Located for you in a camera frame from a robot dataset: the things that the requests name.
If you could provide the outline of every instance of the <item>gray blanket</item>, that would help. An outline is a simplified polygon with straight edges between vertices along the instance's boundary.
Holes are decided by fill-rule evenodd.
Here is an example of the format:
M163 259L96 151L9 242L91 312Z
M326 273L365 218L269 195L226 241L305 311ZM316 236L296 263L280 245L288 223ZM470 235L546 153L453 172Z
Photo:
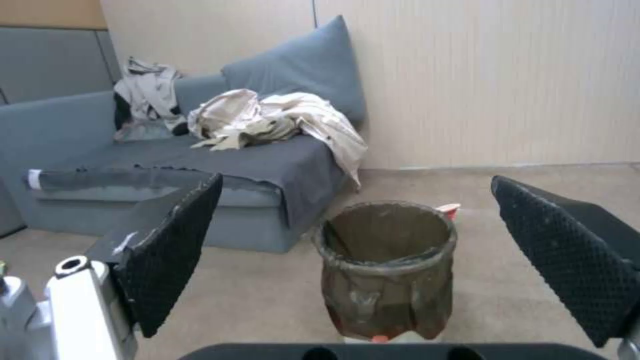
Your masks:
M296 227L317 210L318 203L333 197L345 178L331 151L311 136L224 151L190 149L196 141L181 136L110 145L43 169L40 185L45 191L117 184L149 186L154 179L179 184L199 178L198 172L221 173L279 187L289 226Z

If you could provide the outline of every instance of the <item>beige jacket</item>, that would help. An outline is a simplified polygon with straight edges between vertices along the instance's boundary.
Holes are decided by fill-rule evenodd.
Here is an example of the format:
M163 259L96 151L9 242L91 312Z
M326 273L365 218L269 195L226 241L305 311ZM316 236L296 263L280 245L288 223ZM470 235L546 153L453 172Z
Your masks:
M231 90L193 110L188 124L191 133L207 139L194 147L213 145L212 150L284 140L302 130L324 142L338 166L360 187L358 168L367 144L341 112L316 95L297 92L258 101L251 90Z

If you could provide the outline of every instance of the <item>plastic bin liner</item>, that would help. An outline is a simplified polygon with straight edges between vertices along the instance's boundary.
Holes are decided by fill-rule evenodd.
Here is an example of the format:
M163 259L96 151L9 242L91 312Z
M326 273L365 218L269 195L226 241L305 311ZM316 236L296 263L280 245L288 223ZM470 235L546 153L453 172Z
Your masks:
M346 208L314 230L324 260L322 292L343 336L389 339L444 329L452 306L457 235L443 213L408 202Z

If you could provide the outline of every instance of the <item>crumpled clothing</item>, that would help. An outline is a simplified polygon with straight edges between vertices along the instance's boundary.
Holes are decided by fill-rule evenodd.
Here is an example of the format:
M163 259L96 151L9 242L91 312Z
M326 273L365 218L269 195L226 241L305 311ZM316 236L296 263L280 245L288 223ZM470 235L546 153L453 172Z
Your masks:
M249 89L231 90L193 110L188 126L206 139L193 147L211 150L286 140L302 131L329 147L336 164L360 187L358 168L367 144L344 114L317 95L297 92L259 101Z
M286 140L300 131L292 119L261 117L257 94L245 89L207 101L189 114L188 124L192 134L206 139L192 147L212 146L211 151Z
M173 83L182 77L169 65L129 57L122 79L113 87L116 140L148 140L188 133Z

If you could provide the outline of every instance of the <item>beige carpet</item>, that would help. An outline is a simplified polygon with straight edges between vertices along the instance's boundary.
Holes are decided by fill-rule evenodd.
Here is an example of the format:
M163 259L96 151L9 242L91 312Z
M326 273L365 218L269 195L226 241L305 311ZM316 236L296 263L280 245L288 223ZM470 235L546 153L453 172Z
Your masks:
M444 340L552 341L595 350L509 237L489 191L494 174L597 202L640 229L640 170L630 165L366 171L360 193L345 193L330 213L365 200L461 202L454 309ZM0 240L0 259L42 297L53 266L93 240L26 230ZM176 359L223 342L339 341L320 296L320 269L308 239L285 255L206 248L167 324L151 340L140 340L137 358ZM616 346L597 351L614 358Z

